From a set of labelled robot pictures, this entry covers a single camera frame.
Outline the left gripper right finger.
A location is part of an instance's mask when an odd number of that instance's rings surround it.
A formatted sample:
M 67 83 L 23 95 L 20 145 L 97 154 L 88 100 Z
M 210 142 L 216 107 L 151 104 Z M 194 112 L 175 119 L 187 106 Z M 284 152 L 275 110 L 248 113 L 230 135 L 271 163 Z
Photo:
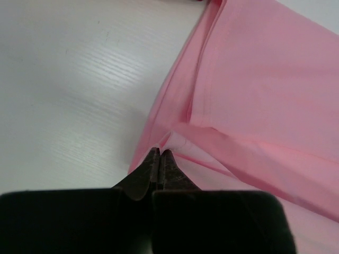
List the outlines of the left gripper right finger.
M 282 204 L 257 190 L 153 193 L 153 253 L 296 253 Z

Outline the pink t shirt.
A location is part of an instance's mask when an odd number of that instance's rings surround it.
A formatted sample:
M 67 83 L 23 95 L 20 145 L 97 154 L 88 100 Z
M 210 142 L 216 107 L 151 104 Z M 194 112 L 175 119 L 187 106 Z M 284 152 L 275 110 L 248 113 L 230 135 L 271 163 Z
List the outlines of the pink t shirt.
M 299 253 L 338 253 L 338 35 L 277 1 L 210 1 L 130 170 L 155 146 L 200 188 L 275 195 Z

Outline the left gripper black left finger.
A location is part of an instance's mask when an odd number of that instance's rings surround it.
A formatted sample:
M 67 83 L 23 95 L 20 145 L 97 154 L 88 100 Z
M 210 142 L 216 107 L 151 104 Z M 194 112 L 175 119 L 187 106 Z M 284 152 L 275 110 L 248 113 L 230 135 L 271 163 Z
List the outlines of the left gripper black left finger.
M 151 149 L 111 188 L 1 195 L 1 253 L 128 253 L 150 225 L 159 159 Z

